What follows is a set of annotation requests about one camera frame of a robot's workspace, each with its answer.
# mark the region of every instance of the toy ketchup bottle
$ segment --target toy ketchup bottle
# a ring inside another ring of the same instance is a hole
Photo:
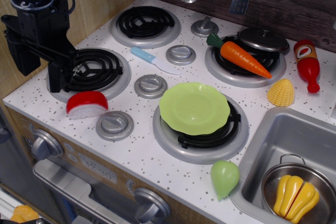
[[[300,77],[308,82],[308,92],[319,92],[320,86],[316,79],[320,74],[320,64],[314,43],[310,40],[301,40],[294,45],[294,52]]]

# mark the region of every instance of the countertop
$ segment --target countertop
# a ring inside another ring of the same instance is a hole
[[[153,135],[152,116],[160,98],[148,100],[137,96],[134,83],[145,74],[158,74],[167,81],[169,88],[181,82],[200,82],[213,86],[232,98],[244,110],[249,123],[247,144],[230,159],[237,165],[266,111],[274,107],[266,96],[271,86],[253,89],[233,87],[217,80],[207,71],[204,63],[204,54],[208,48],[206,38],[199,38],[190,32],[192,23],[204,19],[205,15],[157,0],[137,0],[131,6],[139,5],[165,8],[179,18],[182,26],[181,33],[175,41],[160,48],[148,49],[147,52],[165,60],[165,52],[170,47],[187,45],[195,50],[196,60],[190,65],[177,66],[182,71],[180,76],[162,72],[156,66],[132,55],[130,48],[117,43],[110,35],[111,21],[76,46],[78,49],[107,48],[121,54],[128,61],[132,72],[131,81],[120,95],[109,101],[109,111],[124,111],[133,118],[135,127],[128,138],[118,142],[105,141],[96,134],[98,117],[79,120],[67,117],[66,104],[56,100],[47,90],[46,69],[5,97],[4,103],[215,222],[260,223],[241,212],[229,197],[217,200],[210,178],[211,165],[180,161],[159,146]],[[212,21],[219,26],[220,37],[234,35],[244,28],[218,18],[212,18]],[[292,49],[295,41],[289,40],[289,44],[290,50],[285,55],[287,69],[283,76],[292,82],[295,89],[295,101],[289,108],[335,125],[336,120],[331,118],[331,113],[336,103],[336,55],[317,49],[321,68],[321,89],[316,94],[310,94],[307,91],[307,83],[297,72]]]

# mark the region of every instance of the hanging spatula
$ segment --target hanging spatula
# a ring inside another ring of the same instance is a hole
[[[249,0],[232,0],[230,14],[245,15]]]

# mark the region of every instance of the green bowl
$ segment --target green bowl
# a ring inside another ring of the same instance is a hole
[[[214,133],[230,114],[226,97],[212,86],[180,83],[168,89],[160,102],[162,119],[174,130],[188,135]]]

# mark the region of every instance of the sink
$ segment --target sink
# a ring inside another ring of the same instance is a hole
[[[283,154],[293,153],[336,185],[335,151],[336,126],[289,108],[272,108],[266,112],[241,160],[239,183],[230,197],[241,211],[264,223],[288,224],[262,207],[264,174],[280,163]],[[285,158],[283,163],[302,163],[294,156]]]

